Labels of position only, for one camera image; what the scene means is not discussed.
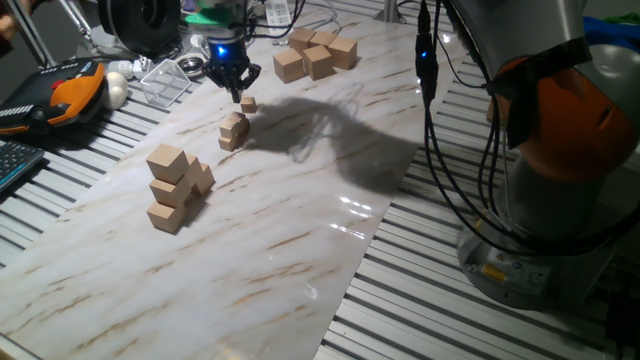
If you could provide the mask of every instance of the keyboard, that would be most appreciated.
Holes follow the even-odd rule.
[[[44,150],[15,141],[0,146],[0,193],[44,157]]]

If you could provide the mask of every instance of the marble surface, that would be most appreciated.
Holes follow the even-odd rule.
[[[0,332],[44,359],[311,359],[423,135],[415,28],[341,23],[360,59],[323,80],[284,85],[282,49],[249,49],[260,109],[233,154],[239,105],[201,86],[0,272]],[[217,180],[175,236],[145,212],[160,143]]]

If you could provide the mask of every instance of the white ball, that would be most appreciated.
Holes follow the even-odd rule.
[[[109,110],[118,110],[127,101],[127,93],[122,88],[113,87],[105,92],[104,107]]]
[[[109,88],[111,87],[119,87],[125,92],[129,89],[129,83],[125,77],[117,72],[110,72],[107,74],[107,83],[109,84]]]

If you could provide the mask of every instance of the wooden block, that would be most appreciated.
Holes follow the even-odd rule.
[[[240,101],[240,107],[245,114],[255,114],[258,112],[258,105],[256,105],[256,99],[251,96],[243,96]]]
[[[335,74],[331,54],[324,46],[316,46],[302,52],[304,69],[311,79],[318,80]]]
[[[316,34],[314,30],[305,28],[296,29],[296,31],[289,36],[289,47],[302,55],[305,49],[309,48],[309,40]]]
[[[147,158],[147,164],[156,179],[177,184],[189,169],[184,151],[167,144],[161,144]]]
[[[216,179],[213,177],[213,172],[211,172],[211,167],[207,164],[200,164],[200,178],[198,182],[193,187],[193,193],[196,195],[204,195],[206,194],[213,184],[216,182]]]
[[[172,208],[154,202],[147,210],[147,215],[153,227],[175,234],[187,217],[187,208],[184,205]]]
[[[238,138],[237,137],[227,138],[227,137],[221,136],[218,139],[218,143],[220,144],[220,149],[226,150],[226,151],[233,151],[236,149],[236,146],[238,145]]]
[[[358,60],[358,42],[338,36],[327,48],[333,59],[333,66],[351,70]]]
[[[195,155],[186,154],[187,161],[189,161],[189,170],[184,174],[184,177],[187,178],[189,182],[189,187],[193,188],[193,186],[198,182],[198,178],[200,178],[200,160]]]
[[[316,46],[324,46],[325,48],[329,47],[333,40],[338,37],[338,35],[326,31],[318,31],[312,38],[309,40],[309,47]]]
[[[149,187],[158,203],[170,207],[184,205],[184,201],[187,200],[187,197],[191,194],[191,186],[189,186],[189,181],[186,176],[183,176],[176,185],[153,179]]]
[[[220,135],[229,139],[249,133],[249,120],[244,114],[232,112],[220,125]]]
[[[302,56],[295,49],[289,49],[279,54],[273,55],[273,68],[276,75],[288,84],[292,81],[305,77]]]

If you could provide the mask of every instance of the clear plastic container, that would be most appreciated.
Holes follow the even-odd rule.
[[[165,60],[140,81],[149,104],[167,107],[191,86],[191,80],[173,60]]]

